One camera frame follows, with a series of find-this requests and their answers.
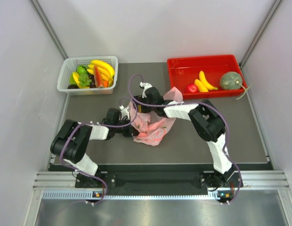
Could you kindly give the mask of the green cantaloupe melon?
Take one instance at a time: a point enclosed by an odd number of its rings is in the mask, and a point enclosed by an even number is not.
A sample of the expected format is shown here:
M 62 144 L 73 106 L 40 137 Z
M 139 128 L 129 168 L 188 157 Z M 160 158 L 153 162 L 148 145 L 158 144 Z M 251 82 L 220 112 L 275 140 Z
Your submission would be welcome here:
M 242 88 L 244 90 L 243 94 L 236 98 L 236 100 L 241 99 L 248 91 L 248 89 L 251 87 L 245 87 L 243 85 L 243 78 L 241 74 L 237 72 L 227 72 L 225 73 L 221 79 L 219 80 L 219 84 L 223 90 L 238 90 Z

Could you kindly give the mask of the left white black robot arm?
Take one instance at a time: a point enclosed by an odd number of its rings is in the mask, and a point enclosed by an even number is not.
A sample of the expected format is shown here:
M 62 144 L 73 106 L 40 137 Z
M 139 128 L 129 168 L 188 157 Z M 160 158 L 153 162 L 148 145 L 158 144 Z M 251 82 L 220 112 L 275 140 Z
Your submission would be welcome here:
M 87 183 L 96 187 L 101 184 L 102 175 L 97 172 L 98 165 L 86 154 L 89 141 L 110 140 L 115 134 L 132 137 L 137 133 L 130 123 L 129 107 L 110 108 L 100 124 L 66 120 L 52 141 L 50 152 L 59 157 L 63 165 L 87 174 Z

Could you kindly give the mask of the single yellow banana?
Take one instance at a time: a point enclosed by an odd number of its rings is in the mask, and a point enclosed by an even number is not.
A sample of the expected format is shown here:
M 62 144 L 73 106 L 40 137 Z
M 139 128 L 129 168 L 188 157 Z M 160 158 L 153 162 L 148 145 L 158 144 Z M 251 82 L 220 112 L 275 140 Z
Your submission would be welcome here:
M 199 72 L 199 79 L 200 81 L 206 86 L 206 88 L 209 90 L 209 91 L 212 91 L 212 90 L 218 90 L 217 87 L 215 86 L 212 86 L 206 79 L 205 77 L 205 74 L 203 71 L 200 71 Z

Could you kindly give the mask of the yellow corn cob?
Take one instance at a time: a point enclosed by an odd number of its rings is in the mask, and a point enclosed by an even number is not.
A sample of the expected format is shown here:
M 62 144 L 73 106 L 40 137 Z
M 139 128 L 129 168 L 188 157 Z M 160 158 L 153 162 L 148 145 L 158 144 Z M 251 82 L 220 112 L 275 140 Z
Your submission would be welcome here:
M 199 80 L 195 79 L 194 81 L 195 86 L 197 86 L 199 92 L 208 92 L 209 90 L 206 88 L 206 86 Z

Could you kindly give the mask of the pink plastic bag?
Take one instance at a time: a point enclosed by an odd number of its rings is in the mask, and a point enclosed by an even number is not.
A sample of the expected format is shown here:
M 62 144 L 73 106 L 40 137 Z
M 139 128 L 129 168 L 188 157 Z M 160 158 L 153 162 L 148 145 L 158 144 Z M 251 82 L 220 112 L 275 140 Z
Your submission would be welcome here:
M 175 118 L 160 117 L 155 112 L 137 113 L 132 103 L 128 107 L 130 118 L 135 118 L 131 125 L 138 131 L 138 135 L 133 137 L 133 141 L 137 143 L 159 145 L 176 121 Z

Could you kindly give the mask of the red apple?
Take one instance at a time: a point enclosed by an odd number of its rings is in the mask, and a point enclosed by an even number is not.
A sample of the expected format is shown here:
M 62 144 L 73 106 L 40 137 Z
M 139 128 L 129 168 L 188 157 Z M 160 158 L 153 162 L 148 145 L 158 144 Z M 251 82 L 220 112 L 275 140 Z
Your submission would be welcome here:
M 195 84 L 189 84 L 185 88 L 185 93 L 197 93 L 198 87 Z

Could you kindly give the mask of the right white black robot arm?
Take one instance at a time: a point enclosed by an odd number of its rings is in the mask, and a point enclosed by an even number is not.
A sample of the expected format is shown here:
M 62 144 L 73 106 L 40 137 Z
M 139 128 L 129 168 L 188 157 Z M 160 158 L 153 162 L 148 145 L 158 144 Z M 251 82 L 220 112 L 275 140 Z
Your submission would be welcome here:
M 142 95 L 134 96 L 133 100 L 137 105 L 141 105 L 143 113 L 153 111 L 160 117 L 190 121 L 198 136 L 207 142 L 213 158 L 214 172 L 201 176 L 202 186 L 215 191 L 230 184 L 235 165 L 227 150 L 228 125 L 209 100 L 185 103 L 164 99 L 158 89 L 152 86 L 143 87 Z

